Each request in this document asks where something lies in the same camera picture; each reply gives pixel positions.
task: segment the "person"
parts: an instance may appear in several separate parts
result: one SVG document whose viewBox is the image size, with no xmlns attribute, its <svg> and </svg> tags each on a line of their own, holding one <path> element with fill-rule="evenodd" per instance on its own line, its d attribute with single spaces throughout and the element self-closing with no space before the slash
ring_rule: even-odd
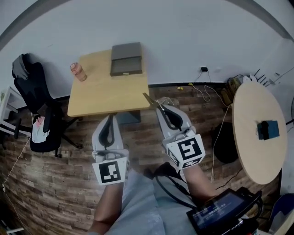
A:
<svg viewBox="0 0 294 235">
<path fill-rule="evenodd" d="M 217 192 L 198 165 L 183 169 L 183 173 L 187 183 L 166 162 L 154 173 L 150 169 L 144 174 L 130 170 L 125 186 L 123 183 L 107 185 L 88 235 L 196 234 L 186 215 L 191 208 L 171 198 L 158 183 L 178 199 L 194 206 L 194 203 L 201 204 L 216 196 Z M 193 200 L 164 175 L 186 188 Z"/>
</svg>

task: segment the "chair backrest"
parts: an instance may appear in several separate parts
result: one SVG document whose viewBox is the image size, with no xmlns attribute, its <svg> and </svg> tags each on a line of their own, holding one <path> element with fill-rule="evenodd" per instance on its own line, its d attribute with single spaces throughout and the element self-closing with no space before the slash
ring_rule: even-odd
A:
<svg viewBox="0 0 294 235">
<path fill-rule="evenodd" d="M 26 66 L 26 69 L 29 72 L 28 79 L 15 78 L 14 85 L 31 113 L 37 114 L 44 104 L 47 106 L 59 106 L 58 102 L 50 96 L 42 64 L 30 64 Z"/>
</svg>

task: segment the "white fabric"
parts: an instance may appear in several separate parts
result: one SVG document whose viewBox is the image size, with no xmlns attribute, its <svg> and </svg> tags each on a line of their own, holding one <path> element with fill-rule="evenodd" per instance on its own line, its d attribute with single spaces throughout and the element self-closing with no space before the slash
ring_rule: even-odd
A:
<svg viewBox="0 0 294 235">
<path fill-rule="evenodd" d="M 37 127 L 37 122 L 33 124 L 32 141 L 36 144 L 45 142 L 47 136 L 49 135 L 50 131 L 46 133 L 44 133 L 43 131 L 44 122 L 45 122 L 45 119 L 43 120 L 43 122 L 41 123 L 39 127 Z"/>
</svg>

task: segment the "black office chair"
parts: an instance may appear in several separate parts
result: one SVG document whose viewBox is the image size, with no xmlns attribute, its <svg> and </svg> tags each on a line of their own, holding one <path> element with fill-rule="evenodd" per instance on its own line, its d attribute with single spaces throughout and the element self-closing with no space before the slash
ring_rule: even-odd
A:
<svg viewBox="0 0 294 235">
<path fill-rule="evenodd" d="M 38 117 L 40 117 L 38 114 L 40 109 L 45 108 L 43 131 L 45 133 L 50 131 L 45 142 L 34 143 L 31 139 L 31 150 L 34 152 L 50 152 L 55 150 L 55 157 L 61 158 L 61 154 L 58 154 L 61 138 L 65 139 L 68 143 L 77 149 L 82 149 L 82 145 L 73 143 L 67 136 L 64 135 L 64 131 L 78 118 L 73 118 L 69 122 L 66 122 L 62 119 L 63 112 L 61 109 L 61 104 L 50 96 L 41 63 L 30 64 L 27 60 L 27 57 L 24 57 L 23 61 L 26 70 L 29 72 L 28 79 L 25 80 L 23 78 L 16 78 L 12 72 L 14 77 L 14 84 L 26 102 L 31 113 L 37 114 L 34 117 L 33 123 L 37 120 Z M 18 138 L 18 133 L 20 130 L 32 133 L 33 128 L 22 126 L 20 119 L 15 129 L 14 136 L 16 139 Z"/>
</svg>

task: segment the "wooden floor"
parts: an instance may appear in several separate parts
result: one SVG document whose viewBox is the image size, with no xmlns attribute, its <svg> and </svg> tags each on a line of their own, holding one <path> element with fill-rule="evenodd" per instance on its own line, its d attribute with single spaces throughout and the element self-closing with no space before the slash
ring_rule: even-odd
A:
<svg viewBox="0 0 294 235">
<path fill-rule="evenodd" d="M 206 157 L 200 166 L 210 179 L 211 130 L 222 122 L 226 107 L 214 91 L 208 89 L 208 92 L 211 96 L 210 102 L 204 101 L 200 92 L 190 86 L 184 87 L 184 90 L 177 90 L 176 87 L 150 89 L 151 97 L 155 99 L 163 96 L 170 97 L 174 104 L 190 117 L 204 142 Z M 66 113 L 68 100 L 62 103 Z M 20 116 L 23 117 L 24 123 L 31 124 L 31 115 L 28 110 L 21 111 Z M 55 158 L 53 152 L 43 154 L 32 152 L 29 143 L 26 146 L 6 183 L 6 194 L 31 234 L 85 234 L 89 229 L 95 207 L 104 189 L 99 186 L 91 165 L 94 162 L 91 155 L 91 136 L 99 121 L 104 117 L 84 117 L 68 129 L 66 135 L 74 142 L 83 144 L 84 148 L 77 150 L 62 141 L 61 159 Z M 225 121 L 232 121 L 231 109 Z M 154 111 L 142 111 L 141 123 L 122 125 L 120 130 L 124 144 L 130 151 L 130 160 L 133 165 L 170 162 L 161 146 L 163 137 Z M 0 148 L 1 183 L 7 177 L 27 141 L 28 138 L 23 135 L 20 135 L 17 140 L 13 136 L 6 138 L 7 150 Z M 215 158 L 215 186 L 224 185 L 240 169 L 239 160 L 231 164 L 222 164 Z M 268 185 L 255 184 L 242 170 L 226 187 L 219 189 L 219 192 L 227 187 L 236 190 L 244 186 L 253 193 L 262 190 L 264 200 L 270 201 L 267 195 L 275 192 L 277 185 L 278 178 Z M 1 197 L 5 198 L 6 203 L 13 210 L 3 193 Z"/>
</svg>

